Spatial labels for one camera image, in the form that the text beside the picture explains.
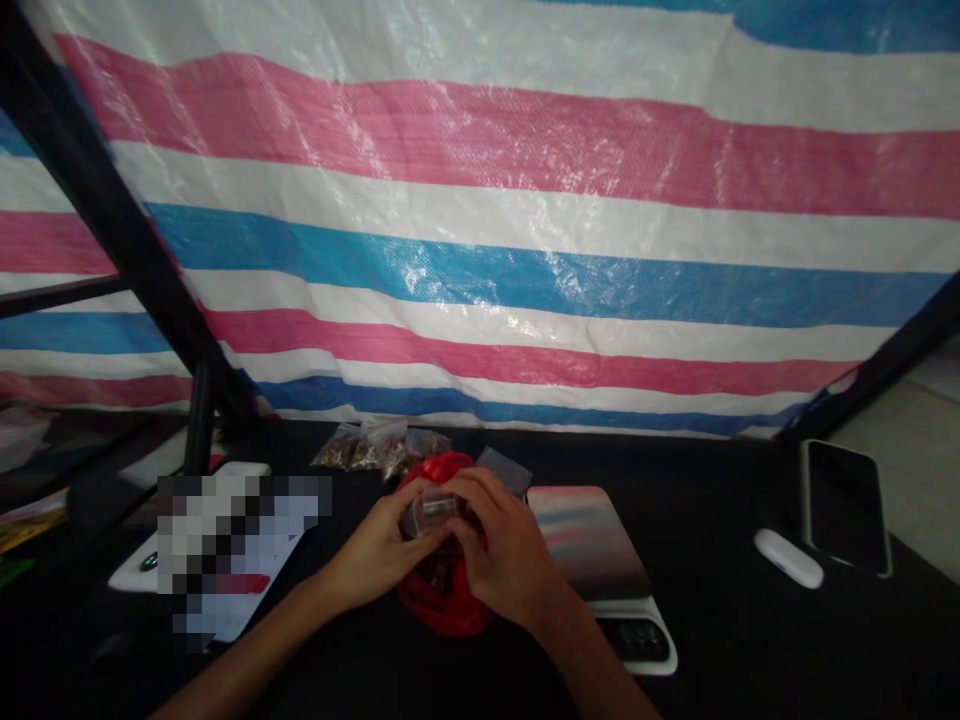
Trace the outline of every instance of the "small plastic bag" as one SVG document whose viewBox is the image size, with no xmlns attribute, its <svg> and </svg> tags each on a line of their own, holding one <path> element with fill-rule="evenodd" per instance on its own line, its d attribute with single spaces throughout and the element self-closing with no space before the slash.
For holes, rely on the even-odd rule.
<svg viewBox="0 0 960 720">
<path fill-rule="evenodd" d="M 400 530 L 408 539 L 418 538 L 424 533 L 440 527 L 448 519 L 463 515 L 464 503 L 456 495 L 445 493 L 439 488 L 424 490 L 400 518 Z"/>
<path fill-rule="evenodd" d="M 423 428 L 407 430 L 407 449 L 419 458 L 443 455 L 453 450 L 453 443 L 446 435 Z"/>
<path fill-rule="evenodd" d="M 501 455 L 490 446 L 485 447 L 483 452 L 480 453 L 477 467 L 485 467 L 491 470 L 498 478 L 503 480 L 507 490 L 521 499 L 526 494 L 527 488 L 530 487 L 530 479 L 533 477 L 533 473 L 523 465 L 514 462 L 506 455 Z"/>
<path fill-rule="evenodd" d="M 398 452 L 398 445 L 402 449 L 407 435 L 407 421 L 390 420 L 379 424 L 364 422 L 360 429 L 361 435 L 353 460 L 350 461 L 350 469 L 379 470 L 385 466 L 388 455 L 393 457 Z"/>
<path fill-rule="evenodd" d="M 333 436 L 323 444 L 310 464 L 346 470 L 350 467 L 350 461 L 353 459 L 353 452 L 359 440 L 359 427 L 340 423 L 334 430 Z"/>
<path fill-rule="evenodd" d="M 403 477 L 424 458 L 450 452 L 452 447 L 453 444 L 446 435 L 435 433 L 433 430 L 410 428 L 407 430 L 404 442 L 388 452 L 381 466 L 383 481 L 387 482 L 394 475 Z"/>
</svg>

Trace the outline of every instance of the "pink stripe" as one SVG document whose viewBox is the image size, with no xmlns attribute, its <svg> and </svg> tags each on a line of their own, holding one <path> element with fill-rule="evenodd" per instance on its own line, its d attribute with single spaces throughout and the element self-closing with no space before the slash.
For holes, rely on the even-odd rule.
<svg viewBox="0 0 960 720">
<path fill-rule="evenodd" d="M 474 345 L 420 337 L 393 325 L 317 320 L 303 310 L 212 312 L 214 334 L 239 353 L 299 348 L 326 350 L 341 360 L 426 363 L 458 377 L 528 385 L 625 387 L 676 395 L 814 392 L 856 362 L 704 362 L 666 360 L 512 345 Z"/>
<path fill-rule="evenodd" d="M 958 132 L 744 125 L 652 100 L 448 82 L 344 85 L 243 54 L 160 67 L 57 39 L 112 140 L 408 182 L 960 219 Z"/>
<path fill-rule="evenodd" d="M 95 404 L 153 407 L 190 398 L 190 378 L 151 375 L 130 380 L 90 380 L 44 375 L 28 377 L 0 372 L 0 398 L 20 398 L 39 405 Z"/>
<path fill-rule="evenodd" d="M 0 272 L 116 272 L 76 213 L 0 212 L 0 238 Z"/>
</svg>

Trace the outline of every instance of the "white stripe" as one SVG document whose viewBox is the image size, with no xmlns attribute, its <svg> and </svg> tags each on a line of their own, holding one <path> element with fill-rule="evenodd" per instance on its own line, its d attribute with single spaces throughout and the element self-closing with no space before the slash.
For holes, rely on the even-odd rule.
<svg viewBox="0 0 960 720">
<path fill-rule="evenodd" d="M 0 156 L 0 211 L 76 212 L 37 158 Z"/>
<path fill-rule="evenodd" d="M 491 430 L 532 430 L 537 432 L 571 432 L 603 435 L 650 435 L 654 437 L 689 437 L 704 440 L 729 440 L 726 435 L 713 435 L 692 430 L 634 430 L 624 428 L 595 427 L 593 425 L 538 425 L 521 421 L 481 422 L 470 413 L 432 413 L 418 417 L 383 415 L 379 413 L 358 413 L 352 405 L 342 405 L 331 410 L 277 410 L 284 420 L 315 420 L 323 422 L 359 422 L 365 419 L 385 420 L 393 417 L 405 417 L 410 425 L 429 425 L 433 427 L 474 427 Z"/>
<path fill-rule="evenodd" d="M 771 46 L 730 16 L 516 0 L 44 0 L 52 28 L 177 65 L 251 53 L 339 82 L 422 79 L 699 105 L 735 122 L 952 130 L 960 54 Z"/>
<path fill-rule="evenodd" d="M 321 320 L 394 325 L 451 342 L 600 355 L 715 362 L 857 361 L 870 357 L 896 332 L 847 325 L 782 329 L 619 320 L 524 308 L 435 305 L 395 300 L 374 290 L 309 284 L 269 270 L 189 270 L 186 275 L 204 306 L 214 311 L 292 308 Z"/>
<path fill-rule="evenodd" d="M 8 273 L 0 272 L 0 293 L 20 292 L 21 290 L 35 290 L 37 288 L 52 287 L 65 283 L 89 280 L 96 275 L 73 275 L 66 273 Z M 143 305 L 137 296 L 130 290 L 104 295 L 103 297 L 80 300 L 66 305 L 57 305 L 40 312 L 125 312 L 143 313 Z"/>
<path fill-rule="evenodd" d="M 429 185 L 113 143 L 145 202 L 464 245 L 768 267 L 952 272 L 960 223 L 702 210 L 620 198 Z"/>
<path fill-rule="evenodd" d="M 270 354 L 234 353 L 257 382 L 283 383 L 309 375 L 339 376 L 348 385 L 382 388 L 452 388 L 482 402 L 552 405 L 585 410 L 635 413 L 700 412 L 712 415 L 774 414 L 813 399 L 815 393 L 769 395 L 674 395 L 633 388 L 579 388 L 529 385 L 451 375 L 435 365 L 337 360 L 325 350 L 301 349 Z"/>
<path fill-rule="evenodd" d="M 190 377 L 189 371 L 172 350 L 117 355 L 3 350 L 0 351 L 0 371 L 27 377 L 64 375 L 86 380 L 131 380 L 151 375 Z"/>
</svg>

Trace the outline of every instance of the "black tabletop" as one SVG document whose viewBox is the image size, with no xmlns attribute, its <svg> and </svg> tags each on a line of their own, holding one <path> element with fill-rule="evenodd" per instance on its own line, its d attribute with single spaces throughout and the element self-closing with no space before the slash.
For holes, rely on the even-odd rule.
<svg viewBox="0 0 960 720">
<path fill-rule="evenodd" d="M 328 423 L 277 421 L 233 459 L 276 475 L 320 474 L 308 463 Z M 752 543 L 781 522 L 772 497 L 791 472 L 772 444 L 521 431 L 444 430 L 476 457 L 491 445 L 538 485 L 598 485 L 610 495 L 653 582 L 677 646 L 669 678 L 642 678 L 664 717 L 718 711 L 750 717 L 958 717 L 960 587 L 893 542 L 881 580 L 818 558 L 819 590 L 804 589 Z M 384 488 L 373 473 L 335 473 L 333 516 L 300 542 L 258 615 L 336 552 Z M 783 527 L 789 531 L 789 523 Z M 137 717 L 212 661 L 173 642 L 163 598 L 118 593 L 106 579 L 145 538 L 117 530 L 89 559 L 94 589 L 18 648 L 11 703 L 24 716 Z M 93 663 L 104 640 L 114 662 Z M 315 636 L 253 709 L 254 716 L 573 717 L 549 661 L 519 628 L 498 621 L 448 640 L 395 593 Z"/>
</svg>

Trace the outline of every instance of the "blue stripe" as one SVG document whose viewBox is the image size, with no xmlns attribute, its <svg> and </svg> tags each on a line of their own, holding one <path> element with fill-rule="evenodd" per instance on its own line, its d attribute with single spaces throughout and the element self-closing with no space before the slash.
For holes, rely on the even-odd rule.
<svg viewBox="0 0 960 720">
<path fill-rule="evenodd" d="M 858 55 L 960 51 L 956 0 L 543 0 L 733 15 L 771 45 Z"/>
<path fill-rule="evenodd" d="M 3 110 L 0 110 L 0 156 L 36 157 L 33 148 L 23 139 L 23 135 Z"/>
<path fill-rule="evenodd" d="M 776 415 L 707 415 L 704 413 L 631 413 L 582 410 L 552 405 L 485 402 L 452 388 L 382 388 L 346 385 L 338 377 L 311 376 L 257 387 L 276 410 L 330 410 L 353 405 L 360 412 L 394 415 L 471 413 L 486 422 L 522 421 L 541 425 L 585 425 L 634 430 L 691 430 L 735 435 L 754 425 L 783 427 L 800 412 L 793 405 Z"/>
<path fill-rule="evenodd" d="M 41 312 L 0 320 L 0 349 L 119 355 L 164 352 L 170 345 L 147 313 Z"/>
<path fill-rule="evenodd" d="M 186 268 L 276 270 L 412 302 L 754 327 L 899 327 L 950 279 L 457 245 L 253 213 L 158 204 L 148 209 Z"/>
</svg>

